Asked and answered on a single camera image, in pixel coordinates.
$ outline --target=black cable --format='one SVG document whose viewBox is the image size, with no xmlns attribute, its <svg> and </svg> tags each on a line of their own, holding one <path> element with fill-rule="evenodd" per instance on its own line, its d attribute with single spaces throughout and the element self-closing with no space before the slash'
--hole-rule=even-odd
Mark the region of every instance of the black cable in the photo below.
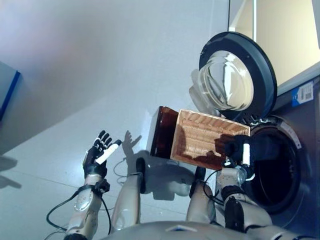
<svg viewBox="0 0 320 240">
<path fill-rule="evenodd" d="M 55 206 L 54 208 L 52 208 L 48 214 L 46 215 L 46 221 L 48 222 L 48 224 L 50 224 L 51 226 L 55 227 L 56 229 L 59 229 L 63 232 L 66 232 L 67 229 L 62 227 L 62 226 L 59 226 L 59 225 L 56 225 L 54 224 L 52 221 L 50 221 L 49 219 L 49 216 L 58 208 L 60 208 L 62 205 L 70 202 L 72 199 L 74 199 L 77 195 L 79 194 L 79 190 L 77 190 L 71 197 L 69 197 L 67 200 L 61 202 L 60 204 L 58 204 L 57 206 Z M 106 205 L 106 202 L 105 200 L 102 198 L 102 196 L 99 195 L 99 198 L 101 199 L 103 205 L 104 205 L 104 208 L 105 208 L 105 211 L 106 211 L 106 214 L 108 215 L 108 219 L 109 219 L 109 231 L 108 231 L 108 235 L 110 234 L 110 231 L 111 231 L 111 217 L 110 217 L 110 213 L 109 213 L 109 210 L 107 208 L 107 205 Z"/>
<path fill-rule="evenodd" d="M 109 219 L 109 231 L 108 231 L 108 235 L 109 235 L 109 234 L 110 234 L 110 231 L 111 231 L 111 217 L 110 217 L 110 214 L 109 214 L 107 205 L 106 205 L 106 203 L 105 203 L 105 200 L 104 200 L 102 197 L 100 197 L 100 199 L 101 199 L 101 201 L 102 201 L 102 203 L 103 203 L 103 205 L 104 205 L 106 214 L 108 215 L 108 219 Z"/>
<path fill-rule="evenodd" d="M 65 231 L 54 231 L 54 232 L 51 232 L 48 236 L 46 236 L 45 237 L 45 239 L 43 239 L 43 240 L 48 240 L 52 235 L 54 235 L 54 234 L 64 234 L 65 233 Z"/>
<path fill-rule="evenodd" d="M 203 184 L 203 192 L 204 192 L 204 194 L 205 194 L 209 199 L 211 199 L 212 201 L 214 201 L 216 204 L 223 206 L 223 205 L 224 205 L 224 201 L 222 201 L 221 199 L 217 198 L 217 195 L 218 195 L 219 191 L 217 191 L 215 195 L 208 195 L 207 192 L 206 192 L 206 189 L 205 189 L 206 184 L 207 184 L 209 178 L 210 178 L 213 174 L 217 173 L 218 171 L 220 171 L 220 170 L 215 170 L 213 173 L 211 173 L 211 174 L 206 178 L 206 180 L 205 180 L 205 182 L 204 182 L 204 184 Z"/>
<path fill-rule="evenodd" d="M 61 231 L 64 231 L 66 232 L 67 229 L 62 227 L 62 226 L 59 226 L 59 225 L 56 225 L 54 224 L 52 221 L 50 221 L 49 219 L 49 216 L 53 213 L 53 211 L 55 211 L 56 209 L 60 208 L 62 205 L 65 205 L 66 203 L 70 202 L 72 199 L 74 199 L 77 195 L 79 194 L 79 191 L 77 190 L 71 197 L 69 197 L 67 200 L 61 202 L 60 204 L 58 204 L 57 206 L 55 206 L 54 208 L 52 208 L 48 214 L 46 215 L 46 221 L 48 224 L 50 224 L 51 226 L 55 227 L 56 229 L 59 229 Z"/>
</svg>

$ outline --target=robot forearm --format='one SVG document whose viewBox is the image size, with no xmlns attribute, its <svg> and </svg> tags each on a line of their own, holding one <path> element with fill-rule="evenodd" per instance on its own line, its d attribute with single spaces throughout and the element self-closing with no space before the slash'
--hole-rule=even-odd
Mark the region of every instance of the robot forearm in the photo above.
<svg viewBox="0 0 320 240">
<path fill-rule="evenodd" d="M 89 174 L 84 186 L 95 186 L 101 181 L 99 174 Z M 98 228 L 98 213 L 101 199 L 91 188 L 82 190 L 74 204 L 74 213 L 69 221 L 64 240 L 91 240 Z"/>
</svg>

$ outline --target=blue panel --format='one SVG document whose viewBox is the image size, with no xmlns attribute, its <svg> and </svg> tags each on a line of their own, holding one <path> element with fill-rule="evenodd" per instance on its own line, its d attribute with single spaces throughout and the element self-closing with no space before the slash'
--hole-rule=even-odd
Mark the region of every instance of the blue panel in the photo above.
<svg viewBox="0 0 320 240">
<path fill-rule="evenodd" d="M 3 118 L 4 114 L 5 114 L 5 111 L 6 111 L 7 107 L 8 107 L 9 100 L 10 100 L 10 98 L 12 96 L 12 93 L 14 92 L 14 89 L 15 89 L 15 87 L 17 85 L 19 76 L 20 76 L 20 72 L 16 71 L 15 75 L 13 77 L 13 80 L 11 82 L 11 85 L 9 87 L 9 90 L 8 90 L 6 96 L 5 96 L 4 101 L 3 101 L 2 107 L 0 109 L 0 121 L 2 120 L 2 118 Z"/>
</svg>

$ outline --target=wicker basket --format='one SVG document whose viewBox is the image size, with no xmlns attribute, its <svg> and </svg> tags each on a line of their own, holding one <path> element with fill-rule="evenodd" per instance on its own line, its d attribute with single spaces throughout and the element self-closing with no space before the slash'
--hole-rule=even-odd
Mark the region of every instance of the wicker basket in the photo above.
<svg viewBox="0 0 320 240">
<path fill-rule="evenodd" d="M 172 143 L 171 159 L 219 170 L 225 142 L 236 135 L 250 136 L 250 127 L 222 117 L 180 110 Z"/>
</svg>

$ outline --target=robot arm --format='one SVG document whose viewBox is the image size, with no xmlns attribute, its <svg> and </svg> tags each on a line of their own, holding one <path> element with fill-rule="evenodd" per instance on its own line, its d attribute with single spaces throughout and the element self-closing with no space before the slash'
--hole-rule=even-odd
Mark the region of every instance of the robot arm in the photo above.
<svg viewBox="0 0 320 240">
<path fill-rule="evenodd" d="M 224 202 L 225 227 L 247 233 L 256 239 L 310 239 L 273 225 L 269 214 L 242 190 L 241 185 L 255 177 L 249 142 L 249 137 L 241 136 L 237 144 L 243 146 L 227 146 L 229 149 L 226 152 L 230 158 L 223 163 L 224 168 L 217 180 Z M 240 150 L 242 154 L 230 149 Z"/>
<path fill-rule="evenodd" d="M 74 213 L 69 221 L 64 240 L 91 240 L 97 231 L 98 212 L 103 202 L 102 194 L 110 189 L 105 179 L 107 158 L 121 144 L 120 140 L 110 144 L 111 141 L 109 134 L 102 131 L 85 154 L 82 164 L 84 185 L 78 189 Z"/>
</svg>

